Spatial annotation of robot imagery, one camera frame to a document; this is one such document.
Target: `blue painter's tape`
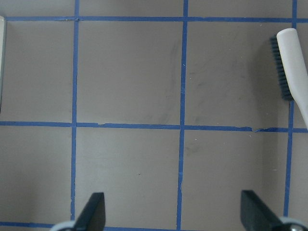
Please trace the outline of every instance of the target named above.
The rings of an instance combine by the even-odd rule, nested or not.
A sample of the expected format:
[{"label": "blue painter's tape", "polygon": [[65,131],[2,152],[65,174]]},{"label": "blue painter's tape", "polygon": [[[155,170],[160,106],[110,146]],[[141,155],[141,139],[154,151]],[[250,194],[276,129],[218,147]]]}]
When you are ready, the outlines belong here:
[{"label": "blue painter's tape", "polygon": [[183,17],[80,16],[81,21],[182,22]]},{"label": "blue painter's tape", "polygon": [[71,123],[61,122],[29,122],[29,121],[0,121],[0,126],[29,126],[29,127],[63,127],[70,128]]},{"label": "blue painter's tape", "polygon": [[74,51],[73,51],[73,100],[72,100],[72,123],[77,122],[77,73],[78,73],[78,34],[79,23],[74,21]]},{"label": "blue painter's tape", "polygon": [[209,131],[252,131],[251,127],[230,127],[230,126],[199,126],[185,125],[185,130],[209,130]]},{"label": "blue painter's tape", "polygon": [[[75,14],[79,14],[79,0],[75,1]],[[71,220],[75,219],[76,190],[76,133],[77,133],[77,73],[78,73],[79,21],[74,21],[73,97],[72,97],[72,156],[71,156]]]},{"label": "blue painter's tape", "polygon": [[288,132],[288,128],[260,128],[254,132]]},{"label": "blue painter's tape", "polygon": [[290,23],[292,18],[252,18],[252,17],[188,17],[189,22],[252,22],[252,23]]},{"label": "blue painter's tape", "polygon": [[71,159],[71,220],[75,220],[75,188],[76,188],[76,127],[72,128]]},{"label": "blue painter's tape", "polygon": [[34,17],[6,17],[7,21],[73,21],[76,19],[74,16],[60,16],[60,17],[45,17],[45,16],[34,16]]},{"label": "blue painter's tape", "polygon": [[287,163],[286,163],[286,172],[285,172],[285,189],[284,189],[284,205],[283,205],[283,215],[285,217],[288,216],[288,211],[289,211],[292,142],[293,142],[293,119],[294,119],[294,101],[291,101],[290,108],[289,108],[289,131],[288,131]]},{"label": "blue painter's tape", "polygon": [[291,23],[294,18],[254,18],[254,17],[139,17],[139,16],[30,16],[6,17],[7,21],[128,21],[128,22],[272,22]]},{"label": "blue painter's tape", "polygon": [[0,222],[0,226],[49,228],[50,229],[54,225],[53,224],[42,224],[42,223]]},{"label": "blue painter's tape", "polygon": [[297,23],[308,23],[308,18],[297,18],[296,22]]},{"label": "blue painter's tape", "polygon": [[97,124],[97,123],[77,123],[79,128],[140,128],[140,129],[171,129],[179,130],[179,125],[165,124]]},{"label": "blue painter's tape", "polygon": [[144,229],[144,228],[122,228],[122,227],[105,227],[104,231],[175,231],[163,229]]},{"label": "blue painter's tape", "polygon": [[[183,3],[183,15],[188,15],[188,0]],[[183,22],[182,31],[182,58],[181,58],[181,91],[180,91],[180,144],[179,144],[179,174],[177,198],[177,231],[181,230],[182,219],[182,182],[184,169],[184,140],[185,140],[185,92],[186,92],[186,57],[187,57],[187,21]]]},{"label": "blue painter's tape", "polygon": [[308,133],[307,128],[294,128],[293,133]]},{"label": "blue painter's tape", "polygon": [[75,10],[74,10],[75,16],[79,16],[79,6],[80,6],[79,0],[75,0]]},{"label": "blue painter's tape", "polygon": [[296,29],[297,23],[297,0],[292,0],[292,27]]}]

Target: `dark brush bristles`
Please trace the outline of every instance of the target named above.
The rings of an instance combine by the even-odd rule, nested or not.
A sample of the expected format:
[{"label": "dark brush bristles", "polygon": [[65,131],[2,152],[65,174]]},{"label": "dark brush bristles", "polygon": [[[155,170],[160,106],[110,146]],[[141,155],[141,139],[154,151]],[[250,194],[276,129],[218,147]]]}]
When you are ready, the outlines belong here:
[{"label": "dark brush bristles", "polygon": [[273,56],[276,62],[276,69],[278,72],[278,82],[280,85],[280,89],[281,89],[281,94],[282,94],[282,98],[284,100],[288,100],[291,101],[293,100],[293,97],[291,95],[289,86],[288,86],[288,82],[287,82],[287,78],[285,76],[285,72],[284,72],[284,68],[283,68],[283,64],[282,64],[282,60],[281,60],[281,56],[280,56],[280,51],[279,51],[279,47],[278,47],[278,41],[276,36],[273,36],[270,38],[270,43],[271,43],[271,49],[273,52]]}]

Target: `gray floor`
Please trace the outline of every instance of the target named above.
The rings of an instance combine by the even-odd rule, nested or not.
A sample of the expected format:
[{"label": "gray floor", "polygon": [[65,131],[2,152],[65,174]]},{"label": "gray floor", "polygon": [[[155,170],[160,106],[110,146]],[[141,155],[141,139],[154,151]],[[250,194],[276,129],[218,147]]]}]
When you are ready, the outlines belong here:
[{"label": "gray floor", "polygon": [[[307,1],[296,2],[297,17],[308,18]],[[80,0],[79,15],[182,17],[183,3]],[[289,104],[280,97],[269,38],[292,24],[245,18],[292,18],[291,0],[189,0],[188,16],[196,21],[187,26],[182,116],[185,125],[203,130],[187,127],[184,140],[183,22],[81,20],[74,64],[76,23],[60,20],[74,12],[73,0],[0,0],[0,15],[8,17],[0,231],[47,231],[44,224],[69,220],[72,189],[76,216],[92,192],[103,191],[106,226],[176,230],[181,142],[181,230],[244,230],[242,189],[255,190],[282,216]],[[25,18],[31,16],[59,18]],[[223,17],[245,22],[219,22]],[[302,22],[297,29],[308,58]],[[308,223],[308,134],[296,104],[293,122],[302,129],[292,134],[289,216]],[[96,128],[101,124],[113,125]],[[262,128],[281,129],[257,132]]]}]

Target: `scrub brush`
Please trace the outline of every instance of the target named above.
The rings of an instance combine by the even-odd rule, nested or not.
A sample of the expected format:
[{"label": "scrub brush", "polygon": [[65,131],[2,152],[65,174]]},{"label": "scrub brush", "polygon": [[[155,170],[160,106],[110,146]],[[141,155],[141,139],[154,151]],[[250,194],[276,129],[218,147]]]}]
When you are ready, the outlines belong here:
[{"label": "scrub brush", "polygon": [[308,75],[297,31],[288,28],[270,39],[282,98],[295,100],[308,128]]}]

